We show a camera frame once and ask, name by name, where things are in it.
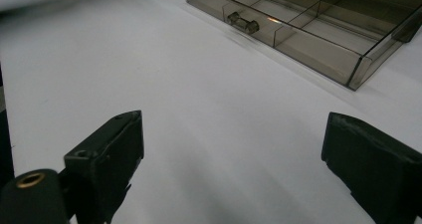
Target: plastic case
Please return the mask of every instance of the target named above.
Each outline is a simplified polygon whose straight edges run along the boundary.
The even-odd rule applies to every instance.
[[[352,89],[422,23],[422,0],[187,0]]]

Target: white table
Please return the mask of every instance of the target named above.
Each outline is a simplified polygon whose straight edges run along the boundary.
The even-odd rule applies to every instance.
[[[0,0],[26,5],[0,23],[16,174],[142,110],[114,223],[373,223],[320,160],[329,112],[422,151],[421,34],[354,93],[185,0]]]

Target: smoky transparent container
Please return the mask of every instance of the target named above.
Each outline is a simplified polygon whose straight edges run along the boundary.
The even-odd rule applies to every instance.
[[[187,0],[357,90],[422,24],[422,0]]]

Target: plastic storage box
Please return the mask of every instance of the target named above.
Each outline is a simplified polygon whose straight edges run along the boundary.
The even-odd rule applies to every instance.
[[[356,90],[422,23],[422,0],[187,0]]]

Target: transparent plastic box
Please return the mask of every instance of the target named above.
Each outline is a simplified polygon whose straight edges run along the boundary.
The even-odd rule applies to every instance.
[[[422,24],[422,0],[187,0],[357,90]]]

